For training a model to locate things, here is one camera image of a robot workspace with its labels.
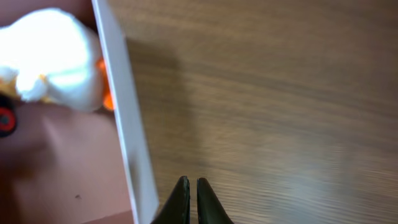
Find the red toy fire truck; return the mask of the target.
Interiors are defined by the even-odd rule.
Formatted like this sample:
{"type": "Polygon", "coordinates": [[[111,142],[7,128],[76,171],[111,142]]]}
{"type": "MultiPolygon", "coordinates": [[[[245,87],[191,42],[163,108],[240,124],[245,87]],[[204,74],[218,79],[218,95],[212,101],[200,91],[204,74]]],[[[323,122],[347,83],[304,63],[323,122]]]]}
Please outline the red toy fire truck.
{"type": "Polygon", "coordinates": [[[10,136],[17,128],[17,116],[10,98],[1,95],[1,138],[10,136]]]}

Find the white pink-lined cardboard box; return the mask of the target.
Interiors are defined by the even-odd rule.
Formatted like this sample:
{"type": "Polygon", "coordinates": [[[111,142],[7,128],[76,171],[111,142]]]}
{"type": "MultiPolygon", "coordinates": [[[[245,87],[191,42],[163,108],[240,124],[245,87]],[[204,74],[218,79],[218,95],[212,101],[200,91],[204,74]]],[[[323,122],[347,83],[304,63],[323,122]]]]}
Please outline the white pink-lined cardboard box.
{"type": "Polygon", "coordinates": [[[1,139],[2,223],[150,223],[159,206],[127,37],[109,1],[2,1],[1,25],[45,7],[99,33],[115,112],[14,101],[1,139]]]}

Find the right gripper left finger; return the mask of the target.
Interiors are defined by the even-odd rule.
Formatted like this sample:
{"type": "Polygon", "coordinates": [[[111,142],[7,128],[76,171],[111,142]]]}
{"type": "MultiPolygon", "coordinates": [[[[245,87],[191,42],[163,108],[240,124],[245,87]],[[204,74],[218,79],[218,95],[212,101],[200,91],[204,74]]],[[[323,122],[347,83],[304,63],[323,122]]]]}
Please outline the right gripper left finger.
{"type": "Polygon", "coordinates": [[[187,176],[181,176],[168,200],[151,224],[190,223],[190,183],[187,176]]]}

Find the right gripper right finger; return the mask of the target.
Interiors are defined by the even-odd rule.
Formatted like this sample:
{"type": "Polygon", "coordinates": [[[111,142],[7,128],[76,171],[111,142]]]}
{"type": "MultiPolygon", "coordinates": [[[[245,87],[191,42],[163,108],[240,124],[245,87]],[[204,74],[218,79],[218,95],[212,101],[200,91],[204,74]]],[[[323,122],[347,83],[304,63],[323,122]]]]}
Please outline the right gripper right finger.
{"type": "Polygon", "coordinates": [[[197,210],[199,224],[234,224],[203,177],[197,180],[197,210]]]}

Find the white yellow plush duck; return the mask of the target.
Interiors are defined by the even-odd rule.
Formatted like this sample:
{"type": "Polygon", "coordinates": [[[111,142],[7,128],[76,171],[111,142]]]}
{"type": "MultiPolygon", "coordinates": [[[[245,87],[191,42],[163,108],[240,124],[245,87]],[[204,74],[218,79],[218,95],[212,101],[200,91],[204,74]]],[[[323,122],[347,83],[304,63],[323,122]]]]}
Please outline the white yellow plush duck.
{"type": "Polygon", "coordinates": [[[1,28],[1,93],[26,103],[114,110],[98,35],[58,8],[1,28]]]}

